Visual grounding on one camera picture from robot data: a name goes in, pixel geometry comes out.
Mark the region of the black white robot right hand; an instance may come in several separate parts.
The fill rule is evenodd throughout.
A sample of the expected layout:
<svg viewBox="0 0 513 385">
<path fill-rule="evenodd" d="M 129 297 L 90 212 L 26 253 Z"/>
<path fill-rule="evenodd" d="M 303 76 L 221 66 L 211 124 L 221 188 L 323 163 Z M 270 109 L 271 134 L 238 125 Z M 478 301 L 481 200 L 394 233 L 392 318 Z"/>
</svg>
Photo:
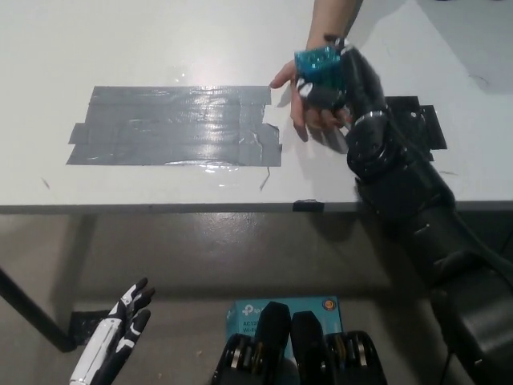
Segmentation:
<svg viewBox="0 0 513 385">
<path fill-rule="evenodd" d="M 326 45 L 295 54 L 297 90 L 310 107 L 348 107 L 356 120 L 385 111 L 381 81 L 364 55 L 346 38 L 327 34 Z"/>
</svg>

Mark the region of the person's bare hand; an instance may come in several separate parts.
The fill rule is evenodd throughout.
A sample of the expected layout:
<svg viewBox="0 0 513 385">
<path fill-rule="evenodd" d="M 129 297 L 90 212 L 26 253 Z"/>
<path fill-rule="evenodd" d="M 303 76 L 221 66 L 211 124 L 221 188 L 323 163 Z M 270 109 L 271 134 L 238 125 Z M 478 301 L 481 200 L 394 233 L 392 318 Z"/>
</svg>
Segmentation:
<svg viewBox="0 0 513 385">
<path fill-rule="evenodd" d="M 275 75 L 269 86 L 272 89 L 289 84 L 290 90 L 290 118 L 292 125 L 302 141 L 306 142 L 309 132 L 316 133 L 332 131 L 344 127 L 352 120 L 350 114 L 344 109 L 332 112 L 316 107 L 309 107 L 300 97 L 297 90 L 297 69 L 294 60 L 287 62 Z"/>
</svg>

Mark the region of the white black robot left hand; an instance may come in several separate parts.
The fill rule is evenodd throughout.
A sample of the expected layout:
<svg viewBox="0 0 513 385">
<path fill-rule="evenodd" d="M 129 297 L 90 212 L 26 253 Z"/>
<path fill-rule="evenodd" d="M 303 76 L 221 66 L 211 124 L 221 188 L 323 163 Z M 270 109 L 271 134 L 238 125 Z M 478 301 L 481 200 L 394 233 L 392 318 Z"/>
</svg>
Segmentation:
<svg viewBox="0 0 513 385">
<path fill-rule="evenodd" d="M 70 385 L 111 385 L 129 359 L 150 317 L 155 294 L 142 278 L 95 328 L 69 379 Z"/>
</svg>

